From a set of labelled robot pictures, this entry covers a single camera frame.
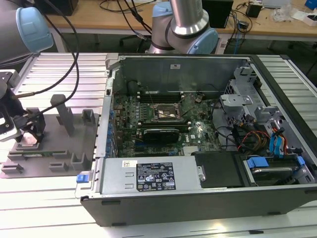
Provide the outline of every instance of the wire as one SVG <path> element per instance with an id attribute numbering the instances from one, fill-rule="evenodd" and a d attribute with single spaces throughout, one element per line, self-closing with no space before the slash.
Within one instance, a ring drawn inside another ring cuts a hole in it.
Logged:
<path id="1" fill-rule="evenodd" d="M 133 5 L 133 8 L 132 9 L 130 7 L 130 5 L 128 4 L 127 0 L 124 0 L 125 4 L 127 5 L 127 7 L 130 9 L 132 15 L 134 16 L 134 18 L 143 26 L 143 28 L 149 32 L 150 34 L 152 34 L 152 28 L 150 26 L 148 26 L 148 24 L 145 24 L 144 21 L 143 21 L 143 18 L 139 15 L 138 11 L 137 11 L 137 8 L 135 6 L 135 3 L 134 3 L 134 0 L 131 0 L 132 2 L 132 5 Z"/>
<path id="2" fill-rule="evenodd" d="M 243 8 L 244 6 L 248 6 L 249 5 L 249 1 L 246 1 L 246 2 L 243 2 L 243 3 L 240 3 L 236 6 L 236 10 L 240 10 L 241 8 Z"/>
<path id="3" fill-rule="evenodd" d="M 251 31 L 251 29 L 252 29 L 252 27 L 253 27 L 252 19 L 251 19 L 250 17 L 248 17 L 246 14 L 244 14 L 243 12 L 241 12 L 241 11 L 238 11 L 238 10 L 232 10 L 232 11 L 238 12 L 238 13 L 244 15 L 246 18 L 248 18 L 248 20 L 249 20 L 250 23 L 251 23 L 251 26 L 250 26 L 250 28 L 249 28 L 248 30 L 246 30 L 246 31 L 240 31 L 240 32 L 242 32 L 242 33 L 248 33 L 249 31 Z"/>
<path id="4" fill-rule="evenodd" d="M 212 83 L 205 83 L 206 85 L 212 86 L 215 90 L 217 90 L 218 93 L 222 93 L 223 91 L 220 91 L 216 86 L 214 86 Z"/>
<path id="5" fill-rule="evenodd" d="M 30 96 L 34 96 L 37 94 L 41 94 L 44 92 L 47 92 L 53 88 L 55 88 L 57 85 L 59 85 L 73 70 L 74 66 L 76 65 L 77 61 L 78 61 L 78 57 L 79 57 L 79 38 L 78 38 L 78 34 L 77 31 L 75 29 L 75 27 L 73 26 L 73 24 L 68 20 L 68 18 L 57 8 L 55 7 L 49 0 L 44 0 L 48 5 L 50 5 L 51 8 L 53 8 L 53 10 L 59 14 L 60 16 L 62 16 L 66 22 L 69 24 L 69 26 L 72 28 L 74 34 L 75 34 L 75 38 L 76 38 L 76 42 L 77 42 L 77 46 L 76 46 L 76 57 L 74 58 L 74 62 L 73 64 L 70 66 L 69 70 L 66 72 L 66 74 L 60 79 L 58 80 L 56 83 L 54 83 L 53 85 L 51 85 L 50 87 L 47 87 L 43 90 L 37 91 L 37 92 L 32 92 L 32 93 L 25 93 L 25 94 L 20 94 L 20 95 L 15 95 L 14 98 L 25 98 L 25 97 L 30 97 Z M 54 24 L 47 18 L 47 16 L 45 14 L 43 14 L 43 16 L 45 17 L 45 19 L 51 24 L 51 26 L 53 26 L 53 28 L 55 29 L 55 31 L 59 34 L 59 30 L 54 27 Z"/>
<path id="6" fill-rule="evenodd" d="M 237 25 L 238 25 L 238 23 L 239 23 L 239 20 L 238 20 L 238 18 L 237 18 L 237 13 L 240 13 L 240 14 L 244 15 L 246 18 L 248 18 L 248 20 L 250 21 L 250 26 L 248 27 L 248 29 L 243 30 L 243 29 L 240 29 L 239 27 L 237 27 Z M 242 35 L 242 41 L 241 41 L 240 44 L 237 45 L 238 47 L 241 47 L 242 44 L 243 44 L 244 41 L 245 41 L 245 35 L 246 35 L 248 32 L 250 32 L 251 29 L 253 28 L 252 19 L 251 19 L 250 17 L 248 17 L 246 14 L 244 14 L 243 12 L 240 12 L 240 11 L 238 11 L 238 10 L 231 10 L 230 16 L 233 18 L 234 29 L 233 29 L 233 32 L 232 32 L 231 37 L 230 37 L 229 40 L 228 40 L 227 46 L 230 45 L 230 46 L 236 47 L 237 44 L 232 45 L 232 44 L 230 44 L 230 43 L 231 43 L 231 41 L 232 41 L 233 38 L 237 38 L 238 32 L 241 32 L 241 33 L 243 34 L 243 35 Z"/>
<path id="7" fill-rule="evenodd" d="M 234 55 L 237 53 L 237 50 L 238 50 L 239 36 L 240 36 L 240 31 L 238 31 L 238 39 L 236 40 L 236 46 L 234 47 L 234 52 L 233 52 Z"/>
<path id="8" fill-rule="evenodd" d="M 312 66 L 309 68 L 309 70 L 307 71 L 307 73 L 305 74 L 306 76 L 308 76 L 308 74 L 312 71 L 313 67 L 317 64 L 317 60 L 312 64 Z"/>
<path id="9" fill-rule="evenodd" d="M 9 67 L 9 66 L 12 66 L 12 65 L 15 65 L 15 64 L 18 64 L 18 63 L 23 63 L 25 61 L 27 61 L 29 58 L 33 57 L 34 55 L 33 54 L 30 54 L 28 56 L 25 56 L 19 60 L 16 60 L 16 61 L 9 61 L 9 62 L 5 62 L 5 63 L 2 63 L 0 64 L 0 67 Z"/>
<path id="10" fill-rule="evenodd" d="M 144 5 L 147 5 L 147 4 L 150 4 L 150 3 L 153 3 L 153 2 L 155 2 L 155 1 L 157 1 L 157 0 L 152 0 L 152 1 L 150 1 L 150 2 L 145 2 L 145 3 L 139 4 L 139 5 L 136 6 L 136 8 L 141 7 L 141 6 L 144 6 Z M 107 7 L 102 6 L 102 4 L 104 4 L 105 2 L 108 3 Z M 122 13 L 121 10 L 112 10 L 112 9 L 109 9 L 108 6 L 109 6 L 109 0 L 102 1 L 102 2 L 99 4 L 99 7 L 100 7 L 101 9 L 105 10 L 105 11 L 114 12 L 114 13 L 120 13 L 120 14 Z M 125 13 L 131 13 L 131 11 L 130 11 L 129 8 L 123 9 L 123 11 L 124 11 Z"/>
<path id="11" fill-rule="evenodd" d="M 138 139 L 138 138 L 134 138 L 134 140 L 138 140 L 138 141 L 144 142 L 143 140 L 140 140 L 140 139 Z"/>
<path id="12" fill-rule="evenodd" d="M 125 14 L 124 14 L 124 11 L 123 11 L 123 9 L 122 9 L 122 7 L 121 7 L 121 4 L 120 4 L 119 0 L 116 0 L 116 1 L 117 1 L 118 5 L 119 5 L 119 8 L 120 8 L 120 10 L 121 10 L 121 12 L 122 12 L 122 15 L 123 15 L 123 17 L 124 17 L 126 23 L 128 24 L 129 28 L 131 29 L 131 31 L 133 31 L 134 34 L 135 34 L 137 37 L 141 38 L 142 40 L 147 40 L 147 38 L 146 38 L 144 35 L 142 35 L 142 34 L 139 33 L 139 32 L 136 32 L 136 31 L 132 28 L 132 26 L 130 25 L 130 22 L 128 21 L 127 17 L 126 17 Z"/>
<path id="13" fill-rule="evenodd" d="M 75 84 L 75 87 L 74 87 L 74 90 L 72 91 L 72 93 L 63 101 L 55 104 L 55 105 L 52 105 L 42 111 L 40 111 L 39 113 L 36 113 L 35 115 L 33 115 L 32 117 L 29 118 L 29 121 L 31 119 L 34 119 L 40 115 L 42 115 L 43 113 L 55 108 L 55 107 L 58 107 L 59 105 L 62 105 L 64 103 L 66 103 L 68 100 L 70 100 L 74 94 L 76 93 L 77 91 L 77 88 L 78 88 L 78 85 L 79 85 L 79 67 L 78 67 L 78 57 L 79 57 L 79 38 L 78 38 L 78 34 L 77 34 L 77 31 L 76 29 L 74 28 L 74 26 L 71 24 L 71 22 L 67 19 L 67 17 L 54 5 L 52 4 L 49 0 L 44 0 L 58 15 L 62 16 L 66 21 L 67 23 L 70 25 L 70 27 L 73 29 L 74 31 L 74 34 L 75 34 L 75 38 L 76 38 L 76 55 L 75 53 L 70 49 L 70 46 L 69 44 L 67 43 L 67 41 L 65 40 L 65 38 L 63 37 L 63 35 L 59 32 L 59 30 L 55 27 L 55 25 L 51 22 L 51 20 L 44 14 L 44 17 L 45 19 L 51 24 L 51 26 L 54 28 L 54 30 L 60 35 L 60 37 L 64 40 L 65 44 L 66 44 L 66 47 L 69 49 L 69 51 L 71 52 L 73 58 L 74 58 L 74 63 L 72 64 L 71 68 L 69 69 L 68 72 L 70 72 L 72 70 L 72 68 L 74 67 L 73 65 L 76 65 L 76 74 L 77 74 L 77 77 L 76 77 L 76 84 Z M 66 76 L 64 76 L 63 78 L 61 78 L 58 82 L 60 83 L 64 78 L 66 78 Z M 45 89 L 45 90 L 41 90 L 41 92 L 46 92 L 48 91 L 49 89 Z"/>

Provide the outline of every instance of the black cable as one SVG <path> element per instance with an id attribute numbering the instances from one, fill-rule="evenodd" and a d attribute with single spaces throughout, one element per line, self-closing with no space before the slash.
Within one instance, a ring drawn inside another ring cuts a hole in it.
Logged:
<path id="1" fill-rule="evenodd" d="M 124 11 L 123 11 L 123 9 L 122 9 L 122 7 L 121 7 L 121 4 L 120 4 L 119 0 L 116 0 L 116 1 L 117 1 L 118 5 L 119 5 L 119 8 L 120 8 L 120 10 L 121 10 L 121 12 L 122 12 L 122 15 L 123 15 L 123 17 L 124 17 L 126 23 L 127 23 L 128 26 L 130 27 L 131 31 L 133 31 L 134 34 L 135 34 L 137 37 L 141 38 L 142 40 L 147 40 L 147 38 L 146 38 L 144 35 L 142 35 L 142 34 L 139 33 L 139 32 L 136 32 L 136 31 L 132 28 L 132 26 L 130 25 L 130 22 L 128 21 L 128 19 L 127 19 L 125 13 L 124 13 Z"/>
<path id="2" fill-rule="evenodd" d="M 216 108 L 216 104 L 217 104 L 217 102 L 215 102 L 214 105 L 213 105 L 213 107 L 212 107 L 212 111 L 211 111 L 211 121 L 212 121 L 212 119 L 213 119 L 213 112 L 214 112 L 214 110 L 215 110 L 215 108 Z M 218 131 L 218 129 L 220 129 L 220 128 L 228 128 L 227 126 L 220 126 L 220 127 L 218 127 L 218 128 L 215 128 L 215 126 L 213 126 L 213 128 L 214 128 L 214 130 L 218 133 L 218 135 L 221 135 L 222 137 L 224 137 L 224 138 L 230 140 L 233 144 L 237 145 L 237 143 L 236 143 L 233 139 L 230 139 L 229 137 L 227 137 L 226 135 L 224 135 L 224 134 L 222 134 L 220 131 Z M 241 147 L 243 147 L 243 148 L 245 148 L 245 149 L 248 149 L 248 150 L 253 151 L 252 148 L 246 146 L 245 144 L 242 144 L 242 143 L 241 143 L 240 145 L 241 145 Z"/>
<path id="3" fill-rule="evenodd" d="M 130 5 L 128 4 L 127 0 L 123 0 L 125 2 L 125 4 L 127 5 L 127 7 L 130 9 L 132 15 L 134 16 L 134 18 L 143 26 L 143 28 L 149 32 L 150 34 L 152 34 L 152 28 L 149 27 L 148 25 L 145 25 L 143 18 L 139 15 L 137 8 L 135 6 L 134 0 L 131 0 L 132 5 L 133 5 L 133 9 L 130 7 Z"/>
<path id="4" fill-rule="evenodd" d="M 246 18 L 248 18 L 248 20 L 249 20 L 250 23 L 251 23 L 251 27 L 250 27 L 248 30 L 246 30 L 246 31 L 240 31 L 240 32 L 242 32 L 242 33 L 248 33 L 249 31 L 251 31 L 251 29 L 252 29 L 252 27 L 253 27 L 253 21 L 252 21 L 252 19 L 251 19 L 249 16 L 247 16 L 246 14 L 244 14 L 243 12 L 241 12 L 241 11 L 238 11 L 238 10 L 233 10 L 233 11 L 234 11 L 234 12 L 238 12 L 238 13 L 244 15 Z"/>
<path id="5" fill-rule="evenodd" d="M 76 74 L 77 74 L 77 77 L 76 77 L 76 84 L 75 84 L 75 87 L 74 87 L 74 90 L 72 91 L 72 93 L 63 101 L 55 104 L 55 105 L 52 105 L 42 111 L 40 111 L 39 113 L 36 113 L 34 116 L 30 117 L 29 120 L 31 119 L 34 119 L 36 117 L 38 117 L 39 115 L 42 115 L 43 113 L 55 108 L 55 107 L 58 107 L 59 105 L 62 105 L 64 103 L 66 103 L 68 100 L 70 100 L 74 94 L 76 93 L 77 91 L 77 88 L 78 88 L 78 85 L 79 85 L 79 67 L 78 67 L 78 57 L 79 57 L 79 38 L 78 38 L 78 34 L 77 34 L 77 31 L 75 29 L 75 27 L 71 24 L 71 22 L 67 19 L 67 17 L 54 5 L 52 4 L 49 0 L 44 0 L 58 15 L 62 16 L 66 21 L 67 23 L 70 25 L 70 27 L 73 29 L 74 31 L 74 34 L 75 34 L 75 38 L 76 38 L 76 55 L 75 53 L 70 49 L 70 46 L 69 44 L 67 43 L 67 41 L 65 40 L 65 38 L 63 37 L 63 35 L 59 32 L 59 30 L 55 27 L 55 25 L 51 22 L 51 20 L 44 14 L 44 17 L 45 19 L 51 24 L 51 26 L 54 28 L 54 30 L 60 35 L 60 37 L 64 40 L 65 44 L 66 44 L 66 47 L 68 48 L 68 50 L 71 52 L 73 58 L 74 58 L 74 63 L 72 65 L 76 65 Z"/>
<path id="6" fill-rule="evenodd" d="M 231 10 L 230 16 L 232 16 L 232 18 L 233 18 L 234 29 L 233 29 L 233 33 L 232 33 L 231 37 L 228 40 L 227 46 L 230 45 L 230 42 L 232 41 L 234 34 L 236 34 L 236 36 L 237 36 L 237 13 L 234 12 L 233 10 Z"/>
<path id="7" fill-rule="evenodd" d="M 313 67 L 317 64 L 317 60 L 312 64 L 312 66 L 310 67 L 310 69 L 307 71 L 307 73 L 305 74 L 306 76 L 308 76 L 308 74 L 311 72 L 311 70 L 313 69 Z"/>
<path id="8" fill-rule="evenodd" d="M 248 6 L 249 5 L 249 1 L 245 1 L 243 3 L 240 3 L 236 6 L 236 10 L 240 10 L 241 8 L 243 8 L 244 6 Z"/>
<path id="9" fill-rule="evenodd" d="M 137 5 L 136 7 L 144 6 L 144 5 L 153 3 L 153 2 L 155 2 L 155 1 L 157 1 L 157 0 L 152 0 L 152 1 L 150 1 L 150 2 L 145 2 L 145 3 L 139 4 L 139 5 Z M 102 1 L 102 2 L 99 4 L 99 7 L 100 7 L 101 9 L 106 10 L 106 11 L 109 11 L 109 12 L 114 12 L 114 13 L 122 13 L 121 10 L 112 10 L 112 9 L 109 9 L 109 8 L 107 8 L 107 7 L 102 6 L 102 4 L 104 4 L 105 2 L 108 2 L 108 3 L 109 3 L 109 0 Z M 124 11 L 125 13 L 131 13 L 129 8 L 123 9 L 123 11 Z"/>
<path id="10" fill-rule="evenodd" d="M 79 56 L 79 38 L 78 38 L 78 34 L 77 31 L 75 29 L 75 27 L 73 26 L 73 24 L 68 20 L 68 18 L 57 8 L 55 7 L 49 0 L 44 0 L 48 5 L 50 5 L 51 8 L 53 8 L 53 10 L 59 14 L 60 16 L 62 16 L 66 22 L 69 24 L 69 26 L 72 28 L 72 30 L 74 31 L 75 37 L 76 37 L 76 42 L 77 42 L 77 48 L 76 48 L 76 57 L 74 59 L 73 64 L 70 66 L 69 70 L 66 72 L 66 74 L 60 79 L 58 80 L 56 83 L 54 83 L 53 85 L 51 85 L 50 87 L 47 87 L 43 90 L 37 91 L 37 92 L 32 92 L 32 93 L 25 93 L 25 94 L 20 94 L 20 95 L 15 95 L 14 98 L 25 98 L 25 97 L 30 97 L 30 96 L 34 96 L 37 94 L 41 94 L 44 92 L 47 92 L 53 88 L 55 88 L 58 84 L 60 84 L 73 70 L 74 66 L 76 65 L 77 61 L 78 61 L 78 56 Z"/>

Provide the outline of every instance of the wooden desk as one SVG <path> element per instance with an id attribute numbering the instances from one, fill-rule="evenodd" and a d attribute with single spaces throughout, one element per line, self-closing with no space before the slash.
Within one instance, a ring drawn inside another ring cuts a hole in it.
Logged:
<path id="1" fill-rule="evenodd" d="M 78 33 L 91 34 L 124 34 L 130 35 L 133 32 L 128 27 L 123 15 L 120 13 L 108 12 L 99 7 L 100 0 L 79 0 L 78 6 L 69 20 L 76 27 Z M 233 9 L 245 0 L 235 0 Z M 304 6 L 305 0 L 293 0 L 293 6 L 299 10 L 307 10 Z M 144 21 L 151 26 L 153 4 L 140 7 L 140 15 Z M 110 9 L 119 9 L 116 1 L 110 2 Z M 252 30 L 245 36 L 246 39 L 261 40 L 289 40 L 289 41 L 317 41 L 317 28 L 310 27 L 299 20 L 292 22 L 274 22 L 271 18 L 271 9 L 263 9 L 258 18 L 252 18 Z M 126 14 L 133 29 L 142 34 L 148 34 L 132 14 Z M 72 30 L 69 25 L 60 16 L 50 16 L 52 22 L 63 33 L 70 33 Z M 238 19 L 243 20 L 245 17 L 238 13 Z M 219 43 L 216 49 L 217 54 L 223 54 L 226 43 L 233 32 L 233 19 L 230 17 L 225 29 L 217 29 L 219 33 Z M 59 52 L 65 52 L 60 36 L 52 30 L 54 40 Z"/>

